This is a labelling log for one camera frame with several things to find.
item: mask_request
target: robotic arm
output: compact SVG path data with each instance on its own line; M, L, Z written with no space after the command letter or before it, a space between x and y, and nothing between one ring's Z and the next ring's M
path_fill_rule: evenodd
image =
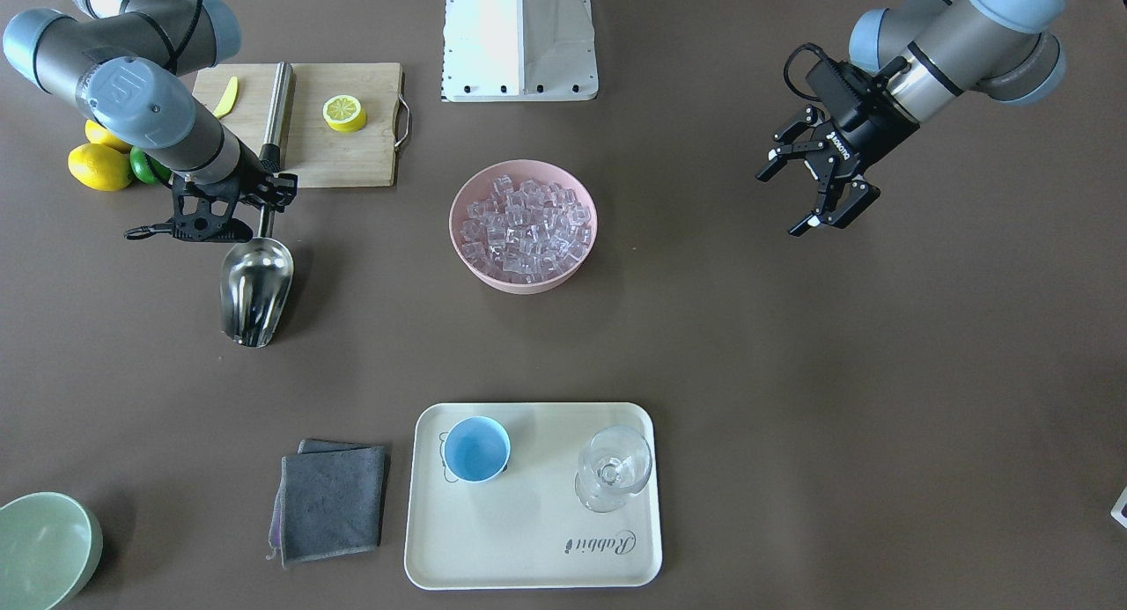
M964 91L1018 106L1051 92L1065 58L1046 29L1063 9L1064 0L905 0L899 9L861 17L849 62L809 43L796 50L783 79L825 109L806 105L781 125L756 175L767 182L801 159L818 182L814 209L790 233L849 226L880 196L863 173ZM790 64L804 51L819 60L806 76L815 95L790 81ZM810 138L798 142L807 132Z
M32 9L8 24L3 51L29 81L172 169L172 218L130 230L126 238L169 233L186 241L245 242L254 232L232 218L238 202L284 211L298 177L268 173L176 78L239 51L239 25L225 5L73 1L95 20L80 24L52 9Z

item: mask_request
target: gray cloth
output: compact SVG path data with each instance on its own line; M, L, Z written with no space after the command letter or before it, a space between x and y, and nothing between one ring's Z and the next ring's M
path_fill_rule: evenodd
M382 447L316 439L284 457L269 534L282 566L379 546L385 463Z

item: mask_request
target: tabletop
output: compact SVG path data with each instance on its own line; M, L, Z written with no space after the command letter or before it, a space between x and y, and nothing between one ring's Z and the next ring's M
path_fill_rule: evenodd
M1127 605L1121 0L1067 0L1055 94L964 95L867 173L863 216L802 238L809 174L754 178L804 105L783 62L845 58L858 17L903 0L592 0L595 99L476 105L440 98L444 0L223 1L231 62L401 63L411 136L393 187L277 216L294 290L250 350L220 330L228 247L124 240L167 191L79 185L83 118L0 64L0 502L63 492L101 521L70 607ZM86 20L68 0L0 18L36 7ZM489 289L451 246L455 193L506 159L567 169L597 206L559 289ZM644 407L657 577L411 585L414 426L462 401ZM283 571L270 506L304 437L387 447L382 545Z

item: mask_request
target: wooden cutting board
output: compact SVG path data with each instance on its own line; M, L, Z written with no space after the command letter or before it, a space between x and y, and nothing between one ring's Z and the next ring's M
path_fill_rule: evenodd
M192 94L214 109L232 76L239 96L223 125L258 152L266 131L273 64L220 64L196 74ZM298 175L298 187L383 187L396 182L396 118L403 68L381 64L293 64L289 126L283 131L285 173ZM367 113L367 125L338 133L321 118L321 107L335 95L355 96Z

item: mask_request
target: blue cup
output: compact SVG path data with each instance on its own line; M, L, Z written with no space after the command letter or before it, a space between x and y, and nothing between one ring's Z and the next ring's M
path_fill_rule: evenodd
M446 435L442 458L451 474L467 483L485 483L508 465L508 432L488 416L460 421Z

